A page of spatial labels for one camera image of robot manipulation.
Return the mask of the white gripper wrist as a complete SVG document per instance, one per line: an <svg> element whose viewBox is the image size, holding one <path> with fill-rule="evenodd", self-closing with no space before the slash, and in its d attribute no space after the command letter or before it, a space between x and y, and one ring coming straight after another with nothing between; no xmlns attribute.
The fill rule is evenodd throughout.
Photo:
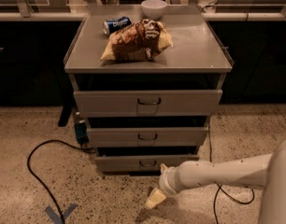
<svg viewBox="0 0 286 224"><path fill-rule="evenodd" d="M179 171L177 167L167 167L164 163L160 164L159 187L154 188L148 199L145 201L144 207L152 209L162 203L167 196L180 193L182 185L179 179Z"/></svg>

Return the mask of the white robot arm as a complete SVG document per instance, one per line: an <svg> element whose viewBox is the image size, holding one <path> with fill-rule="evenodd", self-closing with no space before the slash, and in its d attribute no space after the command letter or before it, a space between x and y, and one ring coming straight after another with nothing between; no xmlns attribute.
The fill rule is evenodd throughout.
<svg viewBox="0 0 286 224"><path fill-rule="evenodd" d="M151 209L185 189L218 184L263 190L258 224L286 224L286 140L271 154L212 163L185 161L161 166L159 186L145 202Z"/></svg>

